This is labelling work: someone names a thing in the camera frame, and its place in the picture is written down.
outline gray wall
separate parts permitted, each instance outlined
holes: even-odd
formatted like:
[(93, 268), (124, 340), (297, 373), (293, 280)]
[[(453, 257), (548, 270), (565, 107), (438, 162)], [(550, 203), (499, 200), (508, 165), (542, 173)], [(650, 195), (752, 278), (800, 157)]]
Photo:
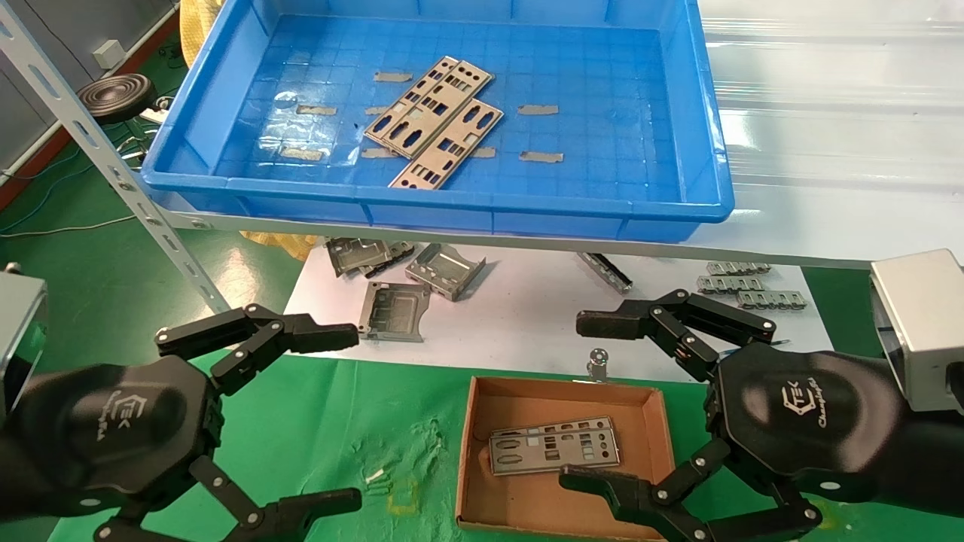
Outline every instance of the gray wall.
[[(129, 49), (174, 5), (174, 0), (7, 1), (74, 90), (104, 74), (94, 60), (100, 45), (117, 40)], [(6, 169), (56, 119), (3, 53), (0, 75), (0, 169)]]

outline white table surface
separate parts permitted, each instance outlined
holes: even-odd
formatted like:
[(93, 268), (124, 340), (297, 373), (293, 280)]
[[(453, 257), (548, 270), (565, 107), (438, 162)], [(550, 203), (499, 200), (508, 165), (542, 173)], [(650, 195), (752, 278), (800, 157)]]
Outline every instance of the white table surface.
[[(588, 339), (576, 334), (582, 310), (614, 311), (623, 297), (604, 285), (576, 254), (552, 251), (456, 246), (473, 261), (488, 261), (470, 296), (457, 303), (432, 294), (419, 326), (422, 343), (363, 340), (359, 346), (317, 357), (369, 360), (427, 366), (457, 366), (585, 375), (593, 348), (609, 353), (611, 377), (691, 381), (675, 362), (649, 340)], [(612, 257), (634, 281), (632, 299), (655, 299), (676, 288), (695, 289), (706, 263), (651, 257)], [(411, 282), (398, 264), (375, 280)], [(759, 312), (777, 324), (780, 348), (793, 351), (831, 349), (830, 338), (812, 303), (799, 267), (775, 266), (763, 276), (769, 289), (799, 290), (810, 305), (800, 312)], [(358, 323), (368, 280), (336, 278), (324, 247), (316, 247), (302, 270), (285, 313), (310, 313), (318, 323)], [(734, 296), (712, 296), (732, 301)], [(711, 339), (718, 350), (731, 348)]]

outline blue plastic tray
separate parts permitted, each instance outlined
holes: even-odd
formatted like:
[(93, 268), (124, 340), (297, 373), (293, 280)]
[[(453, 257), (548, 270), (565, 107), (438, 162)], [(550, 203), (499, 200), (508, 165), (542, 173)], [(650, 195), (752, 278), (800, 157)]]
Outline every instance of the blue plastic tray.
[[(388, 188), (406, 162), (361, 157), (364, 110), (411, 82), (373, 75), (443, 55), (495, 76), (478, 98), (505, 112), (481, 144), (496, 157)], [(142, 173), (204, 211), (499, 234), (676, 242), (734, 206), (693, 0), (228, 0)]]

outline metal shelf post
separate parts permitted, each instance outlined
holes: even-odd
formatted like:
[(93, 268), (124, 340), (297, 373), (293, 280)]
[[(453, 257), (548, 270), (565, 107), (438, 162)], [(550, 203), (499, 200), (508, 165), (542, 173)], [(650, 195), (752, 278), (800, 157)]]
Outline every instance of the metal shelf post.
[(0, 0), (0, 51), (7, 55), (43, 103), (64, 124), (64, 128), (80, 149), (87, 153), (164, 254), (201, 295), (204, 303), (214, 312), (228, 311), (228, 302), (217, 286), (181, 242), (165, 214), (161, 213), (141, 190), (136, 174), (121, 159), (110, 138), (100, 129), (64, 77), (27, 32), (7, 0)]

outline cardboard box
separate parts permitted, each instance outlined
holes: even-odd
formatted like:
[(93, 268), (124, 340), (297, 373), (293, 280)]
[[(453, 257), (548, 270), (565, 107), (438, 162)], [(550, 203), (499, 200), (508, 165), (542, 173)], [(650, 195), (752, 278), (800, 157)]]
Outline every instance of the cardboard box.
[(653, 482), (673, 471), (669, 423), (657, 389), (473, 377), (459, 459), (459, 527), (609, 540), (660, 539), (652, 528), (614, 520), (602, 497), (559, 487), (558, 473), (492, 474), (492, 431), (597, 416), (609, 416), (616, 431), (622, 464), (612, 470)]

